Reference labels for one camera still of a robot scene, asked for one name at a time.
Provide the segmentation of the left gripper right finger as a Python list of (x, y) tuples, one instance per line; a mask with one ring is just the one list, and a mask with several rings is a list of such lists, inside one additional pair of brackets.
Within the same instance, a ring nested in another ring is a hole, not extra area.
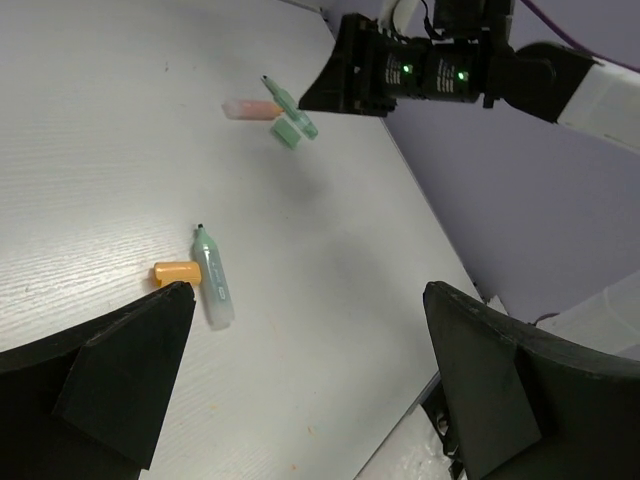
[(422, 407), (455, 479), (635, 479), (639, 365), (426, 286)]

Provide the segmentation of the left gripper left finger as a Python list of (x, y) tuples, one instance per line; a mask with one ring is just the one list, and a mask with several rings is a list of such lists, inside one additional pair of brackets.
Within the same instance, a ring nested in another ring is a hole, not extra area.
[(195, 310), (174, 282), (1, 354), (4, 479), (137, 479), (150, 468)]

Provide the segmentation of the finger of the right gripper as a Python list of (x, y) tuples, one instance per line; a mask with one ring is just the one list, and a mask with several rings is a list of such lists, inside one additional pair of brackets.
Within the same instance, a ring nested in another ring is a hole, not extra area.
[(341, 30), (325, 66), (299, 100), (302, 110), (358, 114), (356, 83), (360, 66), (354, 54), (358, 34), (354, 29)]

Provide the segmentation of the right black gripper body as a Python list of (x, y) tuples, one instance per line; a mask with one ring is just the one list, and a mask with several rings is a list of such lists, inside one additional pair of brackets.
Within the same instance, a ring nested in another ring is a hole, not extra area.
[(491, 62), (509, 56), (512, 1), (426, 2), (424, 37), (361, 14), (339, 30), (339, 111), (385, 117), (399, 99), (474, 103), (487, 91)]

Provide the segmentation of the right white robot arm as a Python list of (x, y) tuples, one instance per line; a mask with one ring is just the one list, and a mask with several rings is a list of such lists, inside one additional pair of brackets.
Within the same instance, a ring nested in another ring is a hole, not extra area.
[(398, 100), (497, 101), (551, 124), (639, 149), (639, 72), (573, 41), (509, 44), (511, 1), (435, 1), (423, 37), (389, 11), (342, 17), (334, 49), (302, 110), (385, 117)]

